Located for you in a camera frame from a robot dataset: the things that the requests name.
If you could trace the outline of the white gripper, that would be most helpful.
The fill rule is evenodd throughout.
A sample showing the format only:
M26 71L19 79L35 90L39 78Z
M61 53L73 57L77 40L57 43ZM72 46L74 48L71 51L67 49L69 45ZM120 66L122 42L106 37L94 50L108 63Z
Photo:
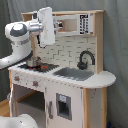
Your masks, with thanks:
M55 31L58 22L53 19L52 8L41 8L33 13L33 20L37 24L38 41L41 47L55 44Z

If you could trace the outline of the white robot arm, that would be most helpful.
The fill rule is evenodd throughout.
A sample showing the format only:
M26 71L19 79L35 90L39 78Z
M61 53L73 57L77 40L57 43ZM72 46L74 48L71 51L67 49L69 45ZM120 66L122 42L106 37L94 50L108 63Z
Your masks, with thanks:
M55 43L54 24L51 7L34 11L29 21L7 24L5 35L11 40L12 54L0 59L0 70L32 56L31 36L38 36L42 47L53 45ZM38 128L38 125L30 115L21 114L18 117L0 116L0 128Z

